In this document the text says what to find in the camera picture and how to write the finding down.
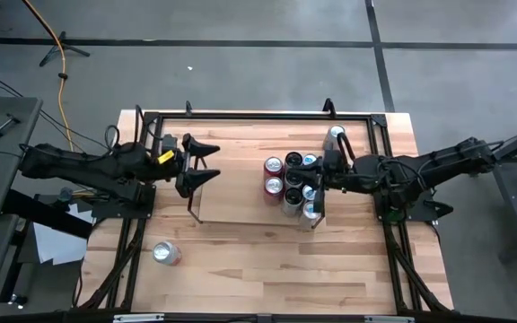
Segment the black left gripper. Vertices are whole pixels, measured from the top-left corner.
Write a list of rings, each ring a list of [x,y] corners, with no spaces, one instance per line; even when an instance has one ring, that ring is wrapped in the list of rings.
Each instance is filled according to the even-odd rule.
[[[202,144],[190,133],[186,133],[182,138],[184,151],[179,148],[171,148],[175,156],[164,164],[157,162],[157,179],[170,181],[175,179],[175,188],[183,198],[189,198],[200,186],[207,181],[219,176],[219,170],[195,170],[190,168],[192,156],[204,158],[220,150],[218,145]]]

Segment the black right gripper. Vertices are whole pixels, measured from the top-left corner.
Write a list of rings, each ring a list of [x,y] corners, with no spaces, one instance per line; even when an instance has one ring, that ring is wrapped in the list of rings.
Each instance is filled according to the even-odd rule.
[[[323,184],[315,191],[313,199],[313,212],[323,214],[325,209],[325,189],[336,189],[347,191],[349,185],[348,176],[353,173],[352,166],[341,160],[324,160],[323,168]],[[321,167],[292,168],[290,173],[302,180],[317,180],[322,176]]]

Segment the red Fanta can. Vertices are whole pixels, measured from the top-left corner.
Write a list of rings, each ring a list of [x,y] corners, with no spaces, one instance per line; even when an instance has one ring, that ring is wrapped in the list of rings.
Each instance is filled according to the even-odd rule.
[[[285,164],[278,157],[271,156],[265,159],[263,164],[263,178],[282,178],[285,172]]]

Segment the black brass table clamp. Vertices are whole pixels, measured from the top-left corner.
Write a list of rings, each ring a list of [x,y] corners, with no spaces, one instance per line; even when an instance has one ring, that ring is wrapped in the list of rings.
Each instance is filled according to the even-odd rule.
[[[57,207],[67,208],[77,200],[91,201],[99,197],[100,196],[98,194],[89,190],[73,191],[71,188],[61,188],[54,205]]]

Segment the black support beam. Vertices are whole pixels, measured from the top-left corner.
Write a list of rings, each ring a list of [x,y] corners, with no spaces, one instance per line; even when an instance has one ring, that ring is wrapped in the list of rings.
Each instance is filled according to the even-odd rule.
[[[82,239],[88,239],[92,233],[91,223],[12,189],[6,195],[1,213],[15,214],[33,223]]]

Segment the white paper sheets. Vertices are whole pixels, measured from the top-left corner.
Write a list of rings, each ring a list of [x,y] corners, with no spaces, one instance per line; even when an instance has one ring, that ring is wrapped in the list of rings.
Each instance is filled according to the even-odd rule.
[[[42,224],[33,224],[36,247],[41,264],[50,261],[54,266],[83,259],[87,239],[53,230]]]

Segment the black tripod stand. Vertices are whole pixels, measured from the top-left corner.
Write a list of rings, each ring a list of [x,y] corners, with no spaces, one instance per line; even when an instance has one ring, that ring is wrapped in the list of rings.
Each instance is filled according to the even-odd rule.
[[[61,44],[61,47],[64,51],[71,50],[81,56],[89,57],[91,54],[87,51],[81,50],[79,48],[76,48],[72,45],[68,45],[65,43],[66,40],[66,33],[62,31],[60,35],[58,36],[58,40]],[[58,45],[53,45],[51,49],[48,51],[48,53],[42,58],[42,60],[39,62],[39,67],[43,67],[46,65],[55,55],[60,54],[60,49]]]

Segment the grey side table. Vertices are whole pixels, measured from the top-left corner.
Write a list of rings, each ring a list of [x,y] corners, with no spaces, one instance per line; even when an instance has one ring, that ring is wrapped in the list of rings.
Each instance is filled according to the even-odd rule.
[[[0,211],[42,107],[37,98],[0,97]]]

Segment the metal table foot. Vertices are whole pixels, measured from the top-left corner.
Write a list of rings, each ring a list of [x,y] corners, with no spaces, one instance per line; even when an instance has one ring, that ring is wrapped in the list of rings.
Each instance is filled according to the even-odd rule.
[[[29,302],[29,298],[25,295],[13,293],[6,302],[10,306],[15,306],[18,310],[22,310]]]

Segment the black aluminium table frame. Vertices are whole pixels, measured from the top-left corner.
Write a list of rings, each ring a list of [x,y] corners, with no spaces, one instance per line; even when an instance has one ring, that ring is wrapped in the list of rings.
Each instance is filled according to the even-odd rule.
[[[216,144],[211,156],[284,157],[320,153],[329,128],[340,125],[357,155],[416,155],[408,114],[257,111],[177,111],[153,114],[154,126]],[[330,191],[325,219],[312,231],[277,225],[202,223],[199,198],[181,198],[158,182],[152,215],[138,223],[108,219],[92,234],[83,261],[80,307],[92,305],[133,237],[140,249],[124,267],[104,308],[163,313],[164,323],[283,323],[303,319],[364,321],[401,309],[424,309],[406,273],[390,254],[370,196]],[[153,259],[162,241],[181,251],[176,266]]]

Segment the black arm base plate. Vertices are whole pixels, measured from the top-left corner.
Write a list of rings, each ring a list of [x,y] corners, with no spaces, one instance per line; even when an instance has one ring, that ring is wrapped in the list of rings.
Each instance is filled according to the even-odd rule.
[[[95,203],[95,218],[146,219],[153,213],[156,187],[136,183],[110,194],[107,201]]]
[[[381,193],[372,195],[376,217],[380,221],[388,223],[411,222],[436,222],[439,218],[454,211],[451,205],[434,200],[434,189],[420,194],[416,202],[411,203],[405,209],[390,206],[388,198]]]

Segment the silver metal bracket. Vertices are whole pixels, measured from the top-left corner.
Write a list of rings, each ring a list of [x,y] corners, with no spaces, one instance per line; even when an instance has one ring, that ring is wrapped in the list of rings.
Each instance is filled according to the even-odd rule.
[[[115,315],[112,323],[153,323],[163,322],[164,319],[163,313],[131,313]]]
[[[403,316],[379,316],[371,315],[364,317],[364,323],[416,323],[412,317]]]

